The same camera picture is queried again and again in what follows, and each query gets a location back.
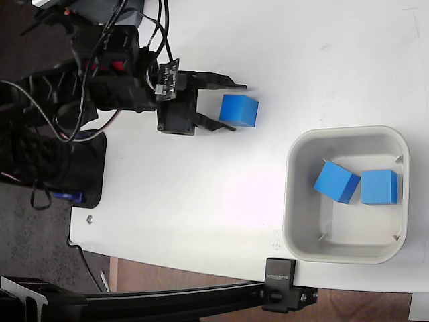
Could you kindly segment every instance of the black clamp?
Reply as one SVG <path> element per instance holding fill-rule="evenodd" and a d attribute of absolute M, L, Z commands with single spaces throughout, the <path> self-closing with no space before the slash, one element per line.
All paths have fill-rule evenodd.
<path fill-rule="evenodd" d="M 224 128 L 235 131 L 222 122 L 196 111 L 199 89 L 246 89 L 228 76 L 213 72 L 179 70 L 179 60 L 161 64 L 156 85 L 158 131 L 193 136 L 195 127 L 211 132 Z"/>
<path fill-rule="evenodd" d="M 295 260 L 267 259 L 262 304 L 264 311 L 299 311 L 317 302 L 317 288 L 294 286 L 295 264 Z"/>

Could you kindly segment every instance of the robotic arm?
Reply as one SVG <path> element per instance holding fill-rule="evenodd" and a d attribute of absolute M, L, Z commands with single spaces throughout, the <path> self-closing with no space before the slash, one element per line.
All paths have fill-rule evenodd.
<path fill-rule="evenodd" d="M 125 8 L 120 7 L 124 3 L 119 1 L 116 9 Z M 50 9 L 60 11 L 58 5 Z M 45 191 L 49 203 L 53 193 L 77 207 L 98 204 L 107 144 L 103 128 L 80 131 L 67 142 L 76 124 L 80 129 L 97 119 L 98 110 L 115 110 L 114 117 L 122 110 L 156 112 L 154 127 L 162 133 L 192 136 L 196 126 L 234 131 L 196 111 L 198 90 L 246 89 L 225 75 L 182 71 L 178 59 L 158 65 L 162 47 L 157 52 L 140 48 L 134 25 L 110 20 L 102 26 L 79 26 L 72 39 L 74 61 L 16 83 L 0 81 L 0 181 L 31 186 L 32 205 L 39 210 L 49 204 L 34 205 L 37 189 Z M 168 28 L 160 30 L 168 46 Z M 57 138 L 39 134 L 38 128 L 46 124 Z"/>

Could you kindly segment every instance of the plastic container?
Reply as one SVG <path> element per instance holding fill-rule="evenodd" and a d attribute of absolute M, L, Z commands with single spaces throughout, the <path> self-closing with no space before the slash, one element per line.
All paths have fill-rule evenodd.
<path fill-rule="evenodd" d="M 325 160 L 361 176 L 398 174 L 398 204 L 365 205 L 359 183 L 348 205 L 313 189 Z M 387 126 L 318 129 L 301 135 L 288 155 L 284 241 L 300 260 L 378 264 L 402 247 L 408 220 L 410 152 Z"/>

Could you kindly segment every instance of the blue block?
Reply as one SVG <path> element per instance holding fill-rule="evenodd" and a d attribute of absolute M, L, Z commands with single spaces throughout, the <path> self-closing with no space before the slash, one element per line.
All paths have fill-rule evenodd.
<path fill-rule="evenodd" d="M 223 95 L 219 120 L 233 126 L 255 127 L 258 105 L 246 95 Z"/>
<path fill-rule="evenodd" d="M 327 161 L 314 188 L 339 203 L 349 203 L 360 180 L 356 174 Z"/>
<path fill-rule="evenodd" d="M 391 205 L 397 203 L 397 174 L 392 170 L 362 172 L 362 203 Z"/>

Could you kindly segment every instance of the wooden floor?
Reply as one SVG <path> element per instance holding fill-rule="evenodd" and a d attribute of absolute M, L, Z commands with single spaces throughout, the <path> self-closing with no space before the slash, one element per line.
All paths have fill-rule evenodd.
<path fill-rule="evenodd" d="M 230 278 L 111 260 L 112 291 L 168 290 L 237 282 Z M 320 290 L 318 303 L 280 315 L 261 308 L 204 318 L 207 322 L 260 321 L 407 321 L 410 294 Z"/>

